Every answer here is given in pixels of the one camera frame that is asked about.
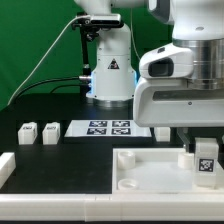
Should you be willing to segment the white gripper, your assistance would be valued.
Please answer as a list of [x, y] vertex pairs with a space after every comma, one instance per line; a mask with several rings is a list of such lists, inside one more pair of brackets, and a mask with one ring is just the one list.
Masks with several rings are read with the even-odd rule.
[[142, 127], [180, 127], [177, 135], [183, 147], [194, 153], [187, 127], [224, 127], [224, 90], [192, 90], [184, 79], [140, 78], [133, 119]]

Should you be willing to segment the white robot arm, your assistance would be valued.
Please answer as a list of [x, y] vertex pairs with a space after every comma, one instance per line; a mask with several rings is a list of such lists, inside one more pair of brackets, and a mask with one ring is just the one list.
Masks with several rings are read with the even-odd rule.
[[[88, 98], [132, 100], [141, 127], [224, 127], [224, 0], [74, 1], [87, 13], [84, 26], [99, 33]], [[111, 9], [143, 5], [174, 28], [171, 43], [141, 57], [136, 78], [130, 30]]]

